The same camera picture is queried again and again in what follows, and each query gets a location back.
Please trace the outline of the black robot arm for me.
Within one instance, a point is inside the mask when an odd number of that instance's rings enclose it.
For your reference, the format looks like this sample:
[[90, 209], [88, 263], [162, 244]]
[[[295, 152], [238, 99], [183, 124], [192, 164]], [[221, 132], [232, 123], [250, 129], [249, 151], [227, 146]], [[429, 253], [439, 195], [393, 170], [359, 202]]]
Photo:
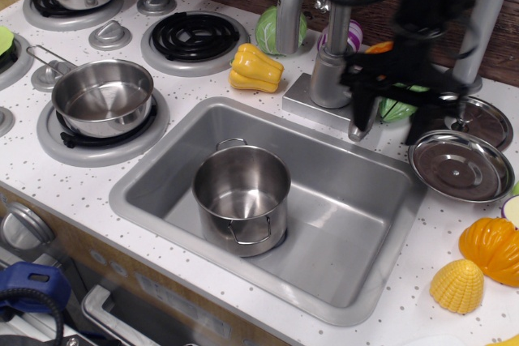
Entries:
[[392, 48], [383, 53], [346, 56], [341, 84], [351, 93], [351, 140], [370, 130], [380, 98], [416, 107], [406, 144], [414, 145], [432, 128], [437, 115], [454, 115], [469, 85], [431, 63], [431, 47], [473, 0], [401, 0], [393, 20]]

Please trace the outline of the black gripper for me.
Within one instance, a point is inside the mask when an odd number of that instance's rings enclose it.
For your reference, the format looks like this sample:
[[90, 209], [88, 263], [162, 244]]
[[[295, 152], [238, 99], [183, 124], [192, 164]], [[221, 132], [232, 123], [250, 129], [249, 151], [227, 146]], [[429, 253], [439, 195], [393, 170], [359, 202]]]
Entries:
[[[346, 56], [340, 83], [350, 90], [354, 124], [360, 131], [371, 130], [380, 97], [420, 107], [412, 118], [405, 141], [411, 146], [427, 132], [441, 127], [443, 111], [434, 106], [442, 106], [441, 100], [445, 96], [465, 96], [465, 88], [431, 63], [430, 41], [397, 36], [392, 42], [393, 49], [387, 53], [366, 54], [363, 51]], [[418, 85], [429, 90], [413, 92], [394, 87], [395, 83]]]

